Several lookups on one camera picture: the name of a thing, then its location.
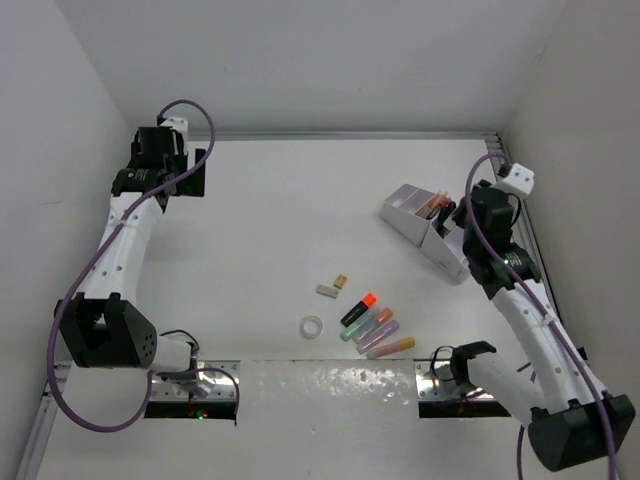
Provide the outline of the small black scissors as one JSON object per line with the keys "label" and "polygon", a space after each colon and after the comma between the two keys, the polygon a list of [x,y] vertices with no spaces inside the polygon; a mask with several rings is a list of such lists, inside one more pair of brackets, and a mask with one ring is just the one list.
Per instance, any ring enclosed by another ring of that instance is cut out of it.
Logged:
{"label": "small black scissors", "polygon": [[452,220],[456,207],[457,205],[454,201],[449,201],[439,210],[435,222],[435,230],[441,238],[445,238],[456,227],[455,222]]}

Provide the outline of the pink pen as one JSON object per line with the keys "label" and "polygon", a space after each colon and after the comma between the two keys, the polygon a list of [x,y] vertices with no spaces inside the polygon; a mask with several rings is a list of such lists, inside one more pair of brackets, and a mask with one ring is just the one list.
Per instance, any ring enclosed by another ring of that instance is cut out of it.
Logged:
{"label": "pink pen", "polygon": [[430,200],[425,213],[425,218],[427,220],[432,219],[436,215],[437,211],[440,208],[441,202],[442,200],[440,199],[440,197],[434,197]]}

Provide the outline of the purple highlighter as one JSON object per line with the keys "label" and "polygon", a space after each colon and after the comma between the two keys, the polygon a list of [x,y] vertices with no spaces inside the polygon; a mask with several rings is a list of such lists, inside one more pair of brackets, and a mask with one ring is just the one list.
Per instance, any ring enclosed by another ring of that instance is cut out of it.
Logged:
{"label": "purple highlighter", "polygon": [[397,320],[390,320],[379,326],[376,330],[365,335],[357,343],[357,351],[360,354],[366,353],[369,349],[378,345],[382,340],[386,339],[399,329]]}

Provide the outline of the black orange highlighter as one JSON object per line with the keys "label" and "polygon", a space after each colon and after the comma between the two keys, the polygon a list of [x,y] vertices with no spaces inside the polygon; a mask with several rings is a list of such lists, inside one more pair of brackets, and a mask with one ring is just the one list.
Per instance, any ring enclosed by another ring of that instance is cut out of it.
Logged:
{"label": "black orange highlighter", "polygon": [[340,323],[344,327],[350,326],[374,306],[376,301],[377,297],[373,293],[368,293],[342,317]]}

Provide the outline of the yellow pink highlighter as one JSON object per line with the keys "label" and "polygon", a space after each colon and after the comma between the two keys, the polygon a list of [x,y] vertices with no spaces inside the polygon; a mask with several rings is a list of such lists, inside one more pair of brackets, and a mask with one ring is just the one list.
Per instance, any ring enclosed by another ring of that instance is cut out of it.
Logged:
{"label": "yellow pink highlighter", "polygon": [[406,337],[393,343],[373,348],[366,353],[367,359],[378,359],[405,350],[412,349],[416,344],[414,337]]}

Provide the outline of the orange pastel highlighter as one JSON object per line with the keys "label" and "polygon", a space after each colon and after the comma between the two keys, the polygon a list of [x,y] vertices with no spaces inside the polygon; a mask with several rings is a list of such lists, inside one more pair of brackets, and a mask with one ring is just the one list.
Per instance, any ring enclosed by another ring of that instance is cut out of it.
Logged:
{"label": "orange pastel highlighter", "polygon": [[366,337],[371,332],[375,331],[382,324],[389,321],[393,317],[393,311],[386,307],[382,310],[379,310],[377,313],[373,315],[373,317],[367,320],[364,325],[356,332],[353,337],[353,341],[355,343],[360,343],[364,337]]}

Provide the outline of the green highlighter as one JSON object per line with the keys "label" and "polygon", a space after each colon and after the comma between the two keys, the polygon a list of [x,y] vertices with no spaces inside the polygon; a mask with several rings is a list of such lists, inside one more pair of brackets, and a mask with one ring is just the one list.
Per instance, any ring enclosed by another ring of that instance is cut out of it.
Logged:
{"label": "green highlighter", "polygon": [[378,307],[372,307],[358,317],[352,324],[346,327],[340,334],[342,341],[347,342],[352,340],[358,332],[367,324],[371,319],[375,319],[379,312]]}

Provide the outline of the tan eraser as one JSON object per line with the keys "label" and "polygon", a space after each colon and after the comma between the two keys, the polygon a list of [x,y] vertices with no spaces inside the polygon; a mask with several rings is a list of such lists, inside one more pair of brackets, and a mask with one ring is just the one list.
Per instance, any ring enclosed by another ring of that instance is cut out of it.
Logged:
{"label": "tan eraser", "polygon": [[335,281],[334,281],[334,283],[333,283],[333,286],[334,286],[336,289],[341,290],[341,289],[343,289],[343,288],[344,288],[344,286],[346,285],[346,283],[347,283],[347,277],[346,277],[345,275],[340,274],[340,275],[338,275],[338,276],[337,276],[337,278],[335,279]]}

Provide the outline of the grey eraser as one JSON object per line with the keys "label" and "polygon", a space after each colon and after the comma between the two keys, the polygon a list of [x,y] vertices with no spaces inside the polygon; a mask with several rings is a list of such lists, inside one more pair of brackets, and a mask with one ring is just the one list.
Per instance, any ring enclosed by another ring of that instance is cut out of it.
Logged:
{"label": "grey eraser", "polygon": [[316,293],[322,296],[326,296],[332,299],[337,299],[339,296],[340,290],[333,286],[327,286],[319,284],[316,287]]}

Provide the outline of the clear tape roll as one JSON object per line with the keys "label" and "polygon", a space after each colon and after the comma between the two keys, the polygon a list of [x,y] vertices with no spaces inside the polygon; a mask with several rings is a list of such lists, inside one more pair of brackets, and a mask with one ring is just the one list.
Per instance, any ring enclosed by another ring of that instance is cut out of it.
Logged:
{"label": "clear tape roll", "polygon": [[301,320],[299,331],[301,336],[307,340],[316,339],[322,334],[323,322],[317,316],[306,316]]}

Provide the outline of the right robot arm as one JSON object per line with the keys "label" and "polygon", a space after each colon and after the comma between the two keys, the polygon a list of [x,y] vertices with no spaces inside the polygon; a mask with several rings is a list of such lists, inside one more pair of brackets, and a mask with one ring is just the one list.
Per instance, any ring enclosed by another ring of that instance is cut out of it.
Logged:
{"label": "right robot arm", "polygon": [[542,465],[557,472],[600,458],[616,474],[616,455],[635,419],[626,395],[596,378],[546,296],[541,273],[512,239],[511,194],[487,181],[472,186],[455,215],[474,280],[506,319],[536,380],[521,377],[496,347],[476,341],[453,348],[451,378],[490,393],[525,428]]}

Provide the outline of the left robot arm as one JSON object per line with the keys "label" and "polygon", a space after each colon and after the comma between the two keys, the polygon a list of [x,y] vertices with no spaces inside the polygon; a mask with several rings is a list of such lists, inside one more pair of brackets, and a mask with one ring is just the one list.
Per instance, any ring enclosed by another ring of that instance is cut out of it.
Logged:
{"label": "left robot arm", "polygon": [[60,332],[81,368],[139,368],[183,372],[193,364],[195,344],[157,332],[138,309],[136,292],[153,230],[173,196],[201,197],[204,175],[163,193],[145,193],[184,173],[188,166],[188,123],[179,117],[141,127],[131,158],[116,175],[101,239],[106,251],[80,283],[62,317]]}

